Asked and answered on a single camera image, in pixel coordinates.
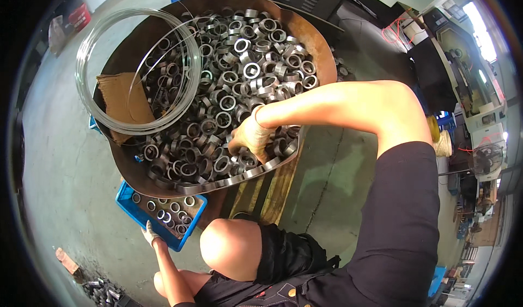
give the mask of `yellow spool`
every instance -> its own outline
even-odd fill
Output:
[[[434,115],[431,115],[427,118],[427,124],[430,129],[430,136],[432,137],[433,142],[439,141],[439,126],[438,121],[434,117]]]
[[[452,142],[450,141],[450,135],[447,130],[443,130],[439,136],[439,141],[433,142],[434,150],[436,151],[437,157],[452,155]]]

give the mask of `coil of wire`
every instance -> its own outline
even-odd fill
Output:
[[[182,83],[176,96],[176,100],[170,105],[164,115],[147,124],[129,124],[108,116],[93,100],[92,89],[89,87],[87,79],[88,60],[100,36],[102,36],[102,34],[115,23],[132,16],[156,16],[162,18],[173,28],[170,33],[175,33],[176,37],[180,39],[180,43],[183,42],[187,48],[187,58],[184,58],[184,61],[187,62],[187,68],[184,68],[184,72],[187,74],[184,74],[182,77]],[[162,37],[154,47],[156,47],[164,37]],[[147,58],[154,47],[151,48],[144,59]],[[172,126],[189,108],[198,90],[201,71],[202,61],[199,54],[199,45],[194,40],[193,33],[184,23],[173,15],[161,10],[151,8],[129,8],[116,11],[100,20],[88,36],[82,41],[76,55],[76,89],[78,90],[80,99],[87,111],[96,120],[100,121],[108,128],[121,134],[130,134],[134,136],[154,134]]]

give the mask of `white knit glove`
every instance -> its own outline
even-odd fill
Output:
[[[265,153],[265,145],[269,141],[270,134],[276,131],[276,128],[267,129],[258,124],[256,113],[262,106],[254,108],[251,116],[245,119],[242,124],[232,131],[232,141],[229,142],[229,152],[237,155],[241,147],[247,147],[256,158],[267,163],[268,157]]]
[[[147,240],[149,245],[151,245],[151,247],[152,247],[154,238],[162,239],[162,237],[160,237],[158,234],[156,234],[156,232],[153,231],[153,226],[151,225],[150,220],[147,220],[147,224],[146,224],[145,228],[146,228],[146,230],[141,229],[143,236],[145,237],[145,240]]]

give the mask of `concrete floor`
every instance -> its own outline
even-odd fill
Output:
[[[114,203],[120,174],[107,139],[87,128],[88,114],[76,92],[74,71],[78,47],[101,17],[126,7],[160,8],[168,3],[107,0],[58,57],[44,57],[25,102],[24,188],[29,227],[43,270],[49,274],[48,283],[54,284],[64,305],[93,303],[57,261],[54,252],[58,247],[88,273],[98,272],[120,284],[141,304],[167,306],[167,300],[153,287],[153,275],[159,270],[154,251],[136,223]],[[344,8],[340,14],[359,19]],[[101,37],[89,62],[91,86],[112,50],[142,19],[125,20]],[[357,80],[413,81],[409,62],[401,54],[402,46],[386,43],[381,31],[368,22],[343,23],[348,31],[338,55]],[[348,261],[356,246],[359,210],[373,177],[376,147],[372,134],[311,128],[280,225],[289,231],[315,235],[329,256],[340,254],[344,262]],[[452,223],[453,198],[444,194],[440,197],[438,253],[446,265],[454,260],[449,250],[459,249]],[[196,230],[181,252],[172,253],[179,268],[208,270],[199,251],[200,234]]]

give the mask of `red bucket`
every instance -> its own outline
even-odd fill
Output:
[[[82,30],[91,21],[91,15],[85,3],[80,5],[69,15],[69,23],[74,26],[76,31]]]

